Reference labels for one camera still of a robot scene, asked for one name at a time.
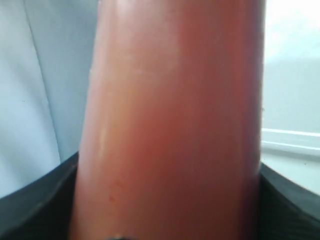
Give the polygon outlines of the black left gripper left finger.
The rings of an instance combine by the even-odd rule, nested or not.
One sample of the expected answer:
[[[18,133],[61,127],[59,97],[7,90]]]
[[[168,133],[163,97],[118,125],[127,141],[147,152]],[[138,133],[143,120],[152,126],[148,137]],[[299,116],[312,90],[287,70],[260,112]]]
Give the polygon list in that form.
[[[2,240],[66,240],[78,153],[38,180],[0,199]]]

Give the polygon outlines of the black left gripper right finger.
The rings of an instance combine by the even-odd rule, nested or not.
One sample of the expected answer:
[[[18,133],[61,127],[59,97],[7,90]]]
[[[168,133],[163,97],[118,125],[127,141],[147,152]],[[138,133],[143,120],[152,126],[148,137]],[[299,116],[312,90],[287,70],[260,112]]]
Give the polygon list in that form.
[[[256,239],[320,240],[320,196],[262,163]]]

